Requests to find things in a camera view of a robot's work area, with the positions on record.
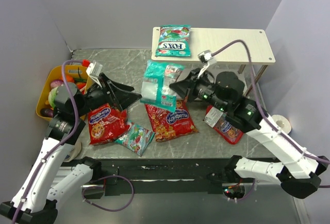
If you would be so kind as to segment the teal candy bag back side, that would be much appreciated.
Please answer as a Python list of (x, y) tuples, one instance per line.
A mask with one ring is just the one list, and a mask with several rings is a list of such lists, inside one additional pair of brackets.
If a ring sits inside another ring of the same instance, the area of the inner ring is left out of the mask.
[(176, 63), (149, 60), (143, 75), (141, 102), (169, 112), (176, 110), (176, 92), (170, 89), (185, 67)]

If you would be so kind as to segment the teal Fox's candy bag front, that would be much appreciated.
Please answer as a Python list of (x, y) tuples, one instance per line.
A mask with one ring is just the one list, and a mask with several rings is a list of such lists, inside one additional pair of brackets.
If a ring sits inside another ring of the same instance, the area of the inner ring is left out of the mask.
[(190, 25), (162, 25), (155, 56), (190, 57)]

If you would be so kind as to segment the teal mint candy bag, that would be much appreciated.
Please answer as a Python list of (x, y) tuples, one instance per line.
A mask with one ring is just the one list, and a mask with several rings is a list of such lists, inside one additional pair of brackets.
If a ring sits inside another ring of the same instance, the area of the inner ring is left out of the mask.
[(114, 142), (142, 156), (147, 146), (153, 140), (155, 132), (128, 121), (129, 129)]

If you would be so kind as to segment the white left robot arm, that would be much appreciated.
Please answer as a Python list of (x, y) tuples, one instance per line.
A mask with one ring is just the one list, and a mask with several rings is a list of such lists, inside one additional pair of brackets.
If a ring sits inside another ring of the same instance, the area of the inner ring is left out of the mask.
[(1, 215), (12, 223), (54, 223), (60, 205), (75, 189), (100, 178), (101, 162), (84, 157), (73, 172), (52, 186), (85, 126), (81, 116), (104, 104), (123, 111), (142, 97), (133, 87), (112, 81), (103, 73), (97, 80), (85, 94), (72, 82), (57, 88), (54, 116), (48, 124), (39, 155), (17, 194), (12, 200), (1, 203)]

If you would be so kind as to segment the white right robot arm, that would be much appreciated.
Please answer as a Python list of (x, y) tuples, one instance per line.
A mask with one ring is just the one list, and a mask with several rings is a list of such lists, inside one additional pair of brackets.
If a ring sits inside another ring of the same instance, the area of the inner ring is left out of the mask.
[(187, 102), (197, 98), (225, 114), (232, 126), (261, 143), (279, 160), (277, 163), (255, 161), (232, 156), (223, 174), (233, 182), (240, 178), (253, 178), (280, 185), (289, 195), (304, 199), (321, 187), (320, 174), (327, 170), (329, 160), (317, 157), (295, 142), (272, 116), (257, 102), (243, 96), (245, 84), (233, 72), (212, 74), (200, 68), (169, 85)]

